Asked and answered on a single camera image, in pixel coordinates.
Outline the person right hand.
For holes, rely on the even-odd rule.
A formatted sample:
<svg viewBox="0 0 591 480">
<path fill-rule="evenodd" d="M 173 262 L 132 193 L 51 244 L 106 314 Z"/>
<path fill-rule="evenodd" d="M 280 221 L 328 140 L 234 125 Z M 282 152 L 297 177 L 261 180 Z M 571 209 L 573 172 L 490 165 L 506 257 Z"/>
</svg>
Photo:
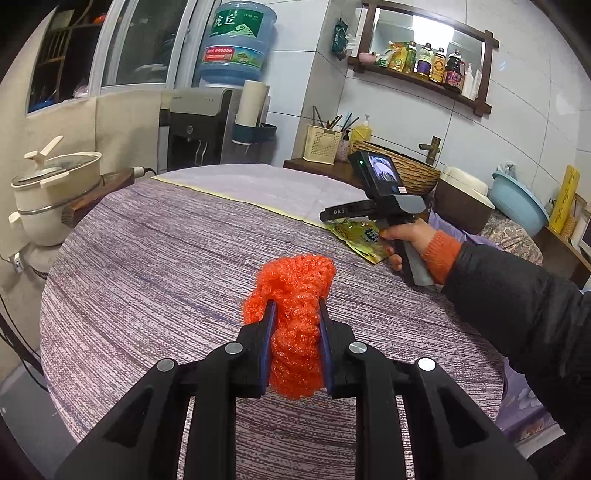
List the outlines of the person right hand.
<svg viewBox="0 0 591 480">
<path fill-rule="evenodd" d="M 423 254 L 434 239 L 437 231 L 423 219 L 418 218 L 412 223 L 390 226 L 380 232 L 383 241 L 401 240 L 410 242 L 419 254 Z M 403 270 L 403 259 L 393 246 L 387 246 L 389 261 L 394 271 Z"/>
</svg>

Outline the black jacket right forearm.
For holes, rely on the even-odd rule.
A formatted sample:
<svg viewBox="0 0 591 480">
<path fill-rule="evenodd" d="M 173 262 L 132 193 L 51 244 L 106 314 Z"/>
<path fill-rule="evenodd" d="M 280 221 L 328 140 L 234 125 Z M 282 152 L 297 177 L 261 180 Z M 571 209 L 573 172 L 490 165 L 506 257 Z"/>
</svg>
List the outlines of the black jacket right forearm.
<svg viewBox="0 0 591 480">
<path fill-rule="evenodd" d="M 426 227 L 415 241 L 458 316 L 523 374 L 569 435 L 590 428 L 590 295 L 513 254 Z"/>
</svg>

